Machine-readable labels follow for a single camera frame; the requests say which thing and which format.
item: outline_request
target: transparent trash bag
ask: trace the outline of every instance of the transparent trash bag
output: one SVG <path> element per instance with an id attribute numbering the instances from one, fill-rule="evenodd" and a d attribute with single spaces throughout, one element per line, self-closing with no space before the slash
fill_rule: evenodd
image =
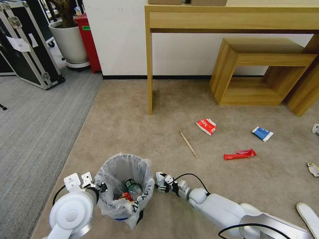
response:
<path id="1" fill-rule="evenodd" d="M 134 179 L 142 189 L 142 195 L 135 201 L 118 199 L 126 192 L 124 183 Z M 94 177 L 95 183 L 105 182 L 107 192 L 101 193 L 98 206 L 102 215 L 125 221 L 131 229 L 143 216 L 143 209 L 151 199 L 154 190 L 154 179 L 151 161 L 133 154 L 119 153 L 109 158 Z"/>

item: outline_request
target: blue and white packet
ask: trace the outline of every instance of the blue and white packet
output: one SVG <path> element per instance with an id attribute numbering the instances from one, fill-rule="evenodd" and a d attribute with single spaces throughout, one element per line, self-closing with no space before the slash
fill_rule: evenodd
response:
<path id="1" fill-rule="evenodd" d="M 253 131 L 253 134 L 257 135 L 258 138 L 266 142 L 273 135 L 273 132 L 270 132 L 264 128 L 256 127 Z"/>

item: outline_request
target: white flower pot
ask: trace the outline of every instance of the white flower pot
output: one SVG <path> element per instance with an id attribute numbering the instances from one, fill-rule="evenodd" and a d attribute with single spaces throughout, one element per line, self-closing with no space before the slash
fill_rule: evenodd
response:
<path id="1" fill-rule="evenodd" d="M 66 65 L 72 68 L 90 65 L 79 28 L 56 28 L 59 25 L 62 25 L 62 21 L 51 23 L 49 28 L 62 56 L 66 59 Z"/>

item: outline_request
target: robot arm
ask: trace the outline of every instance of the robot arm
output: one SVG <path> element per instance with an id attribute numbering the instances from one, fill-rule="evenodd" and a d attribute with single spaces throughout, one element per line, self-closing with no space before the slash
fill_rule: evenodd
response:
<path id="1" fill-rule="evenodd" d="M 99 194 L 107 191 L 105 183 L 94 185 L 90 173 L 78 174 L 64 178 L 69 191 L 62 196 L 50 213 L 51 233 L 47 239 L 79 239 L 91 229 L 93 208 Z M 218 194 L 211 194 L 206 189 L 191 189 L 187 182 L 165 173 L 156 173 L 157 188 L 160 192 L 174 192 L 187 200 L 209 221 L 221 228 L 231 237 L 245 239 L 311 239 L 304 229 L 267 213 L 262 213 L 250 204 L 237 204 Z"/>
<path id="2" fill-rule="evenodd" d="M 56 203 L 53 200 L 49 219 L 52 231 L 47 239 L 78 239 L 91 229 L 93 208 L 107 186 L 105 183 L 94 185 L 89 172 L 81 178 L 82 183 L 77 173 L 64 178 L 69 193 Z"/>
<path id="3" fill-rule="evenodd" d="M 231 237 L 244 237 L 245 239 L 312 238 L 306 230 L 280 218 L 262 213 L 250 204 L 242 203 L 239 205 L 218 194 L 211 194 L 203 188 L 192 190 L 186 181 L 176 182 L 169 174 L 156 173 L 156 178 L 160 192 L 176 193 L 177 196 L 187 200 L 193 208 L 200 211 L 214 225 L 226 229 L 225 233 Z"/>

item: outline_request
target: wooden table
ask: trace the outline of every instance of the wooden table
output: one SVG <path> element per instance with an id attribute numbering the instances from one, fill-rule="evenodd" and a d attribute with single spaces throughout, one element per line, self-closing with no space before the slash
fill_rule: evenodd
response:
<path id="1" fill-rule="evenodd" d="M 305 48 L 319 53 L 319 7 L 197 7 L 145 5 L 149 115 L 152 115 L 152 33 L 314 34 Z M 290 94 L 287 106 L 302 116 L 319 97 L 319 57 Z"/>

